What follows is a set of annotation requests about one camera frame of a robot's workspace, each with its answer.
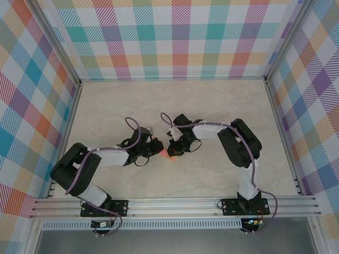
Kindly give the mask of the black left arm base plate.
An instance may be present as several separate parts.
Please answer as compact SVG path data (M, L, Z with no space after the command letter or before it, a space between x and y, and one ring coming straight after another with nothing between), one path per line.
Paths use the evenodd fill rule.
M126 217L128 211L128 200L108 199L100 206L100 208L119 214L121 217ZM111 215L112 214L109 212L94 208L87 202L81 203L81 217L109 217Z

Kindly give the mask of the aluminium corner post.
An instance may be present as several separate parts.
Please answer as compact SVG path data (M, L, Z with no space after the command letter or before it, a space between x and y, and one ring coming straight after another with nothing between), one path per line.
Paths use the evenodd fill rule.
M278 44L278 48L275 50L275 55L272 55L272 61L267 67L264 74L265 84L268 86L271 79L281 66L284 57L286 56L289 48L294 43L299 31L302 28L306 18L315 5L317 0L303 0L299 6L298 12L294 11L291 15L292 22L288 22L289 26L286 26L283 34L284 38Z
M81 79L76 73L73 64L69 60L66 51L63 49L60 40L58 39L53 27L49 23L47 17L45 16L42 8L40 7L38 0L25 0L30 10L32 11L34 17L37 19L39 25L41 26L43 32L45 33L46 38L51 43L51 46L55 50L57 56L59 57L61 63L64 65L67 73L70 75L71 79L77 84L81 85Z

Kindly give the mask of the aluminium side rail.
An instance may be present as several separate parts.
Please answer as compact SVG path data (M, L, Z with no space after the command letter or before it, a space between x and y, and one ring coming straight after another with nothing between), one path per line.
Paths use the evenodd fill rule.
M296 168L296 163L295 163L295 160L293 158L292 150L290 149L289 144L288 144L288 139L287 139L287 135L286 135L285 130L284 130L284 125L283 125L283 122L282 122L282 120L280 119L280 116L279 116L278 107L277 107L276 102L274 100L274 96L272 95L270 85L266 80L264 80L264 87L265 87L265 90L266 90L266 93L267 93L267 96L268 96L268 99L269 99L269 102L270 102L272 113L273 113L273 116L274 116L274 119L275 119L275 122L276 122L276 125L277 125L277 128L278 128L278 132L279 132L279 135L280 135L280 139L281 139L281 142L282 142L284 153L285 153L287 161L288 161L288 165L289 165L289 168L290 168L290 171L291 171L291 174L292 174L292 178L293 178L293 181L294 181L296 189L297 189L297 193L298 193L298 195L305 195L304 187L303 187L302 183L300 182L300 175L299 175L299 172L297 171L297 168Z
M68 143L69 136L70 136L72 126L73 126L73 123L74 123L74 119L75 119L76 111L77 111L78 104L79 104L79 101L80 101L80 97L81 97L81 94L82 94L82 90L83 90L83 84L80 84L76 88L74 101L73 101L73 104L72 104L72 107L71 107L71 110L70 110L70 113L69 113L69 116L68 116L67 125L66 125L66 128L65 128L65 133L64 133L64 136L61 140L60 149L59 149L59 152L58 152L58 157L57 157L56 162L58 162L66 152L67 143Z

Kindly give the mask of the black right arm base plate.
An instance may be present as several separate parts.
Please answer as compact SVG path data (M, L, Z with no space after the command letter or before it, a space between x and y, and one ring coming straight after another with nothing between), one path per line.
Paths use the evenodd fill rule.
M256 201L239 200L237 198L221 199L223 216L231 215L270 215L270 208L266 198Z

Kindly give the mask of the pink paper sheet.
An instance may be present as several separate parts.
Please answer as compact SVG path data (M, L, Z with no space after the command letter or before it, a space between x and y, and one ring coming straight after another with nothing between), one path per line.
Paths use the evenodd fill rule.
M166 149L163 149L163 150L159 153L159 155L162 156L162 157L164 157L164 158L166 158L166 159L169 159L169 160L171 160L171 161L176 162L175 157L170 157L170 156L168 155Z

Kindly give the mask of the small dark circuit board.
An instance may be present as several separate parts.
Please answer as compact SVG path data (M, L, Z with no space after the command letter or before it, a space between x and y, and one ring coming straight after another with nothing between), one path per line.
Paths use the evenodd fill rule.
M99 229L105 229L105 228L112 228L114 226L113 221L91 221L91 228L99 228Z

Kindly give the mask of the aluminium mounting rail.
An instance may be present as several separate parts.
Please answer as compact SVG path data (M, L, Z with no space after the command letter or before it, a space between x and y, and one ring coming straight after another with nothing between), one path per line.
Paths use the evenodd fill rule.
M128 200L124 219L209 219L223 217L220 197L193 198L121 198ZM322 213L313 196L279 196L275 201L267 198L270 215L231 215L232 218L250 217L318 217ZM81 201L75 198L48 198L36 200L31 219L80 219Z

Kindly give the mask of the thin aluminium rail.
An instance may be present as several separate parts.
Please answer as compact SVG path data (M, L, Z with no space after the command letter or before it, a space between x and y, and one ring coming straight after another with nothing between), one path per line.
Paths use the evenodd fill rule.
M265 80L262 76L245 77L186 77L186 78L125 78L125 79L82 79L82 83L137 82L137 81L186 81L186 80Z

